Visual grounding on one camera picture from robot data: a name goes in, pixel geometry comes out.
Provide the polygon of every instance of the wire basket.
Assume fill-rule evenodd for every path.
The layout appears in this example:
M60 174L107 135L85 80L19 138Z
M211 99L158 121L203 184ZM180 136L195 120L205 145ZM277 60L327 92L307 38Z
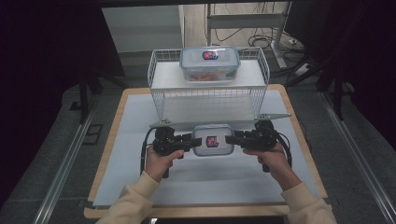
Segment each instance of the wire basket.
M221 123L254 120L270 78L262 49L238 49L241 66L233 82L190 83L179 67L181 49L154 50L148 85L160 120Z

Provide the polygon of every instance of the beige sleeve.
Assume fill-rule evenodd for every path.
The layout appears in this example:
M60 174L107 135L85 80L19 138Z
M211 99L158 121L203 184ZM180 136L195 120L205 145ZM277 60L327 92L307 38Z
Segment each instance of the beige sleeve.
M140 224L149 214L151 196L160 186L158 182L143 172L136 183L126 185L120 198L108 209L97 224Z
M332 209L323 199L317 199L305 183L282 192L282 197L290 208L290 224L336 223Z

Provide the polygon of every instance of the hand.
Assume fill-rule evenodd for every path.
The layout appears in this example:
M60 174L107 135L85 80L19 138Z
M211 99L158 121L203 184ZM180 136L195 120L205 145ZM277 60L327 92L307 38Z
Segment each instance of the hand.
M146 173L153 178L158 183L161 182L163 179L163 174L165 171L172 167L173 160L180 158L184 155L183 150L178 150L173 152L168 156L159 156L152 146L149 146L147 149L147 156L146 156Z
M271 176L283 190L291 189L301 183L298 176L291 170L280 143L277 142L269 151L244 149L244 153L257 156L259 164L266 164L270 168Z

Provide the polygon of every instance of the gray floor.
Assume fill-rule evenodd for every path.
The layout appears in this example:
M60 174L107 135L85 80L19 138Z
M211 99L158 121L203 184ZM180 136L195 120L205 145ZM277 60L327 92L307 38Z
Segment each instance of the gray floor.
M270 82L284 84L288 74L279 72L271 51L265 51L265 55L272 74ZM120 77L120 80L134 88L147 87L149 54L127 53L121 54L120 58L126 76ZM301 122L305 138L311 146L312 156L331 199L334 215L338 223L388 223L315 88L317 79L318 76L313 76L295 87L288 88L288 94ZM96 221L83 216L84 203L90 193L122 94L120 87L105 79L101 79L101 82L105 88L99 96L91 124L103 125L102 133L97 144L92 144L91 136L84 138L85 144L79 149L49 223L94 223ZM331 95L331 91L332 89L329 89L327 93ZM78 101L77 87L64 93L63 108L34 161L0 212L0 223L23 224L32 223L34 220L65 152L78 130L79 112L69 110L71 104ZM396 201L395 150L360 114L349 101L348 96L343 98L342 111L344 123L361 153L386 193L393 201Z

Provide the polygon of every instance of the wall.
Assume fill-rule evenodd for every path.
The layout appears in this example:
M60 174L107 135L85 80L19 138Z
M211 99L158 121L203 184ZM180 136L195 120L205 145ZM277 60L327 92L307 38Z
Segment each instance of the wall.
M182 6L102 10L118 53L183 48Z

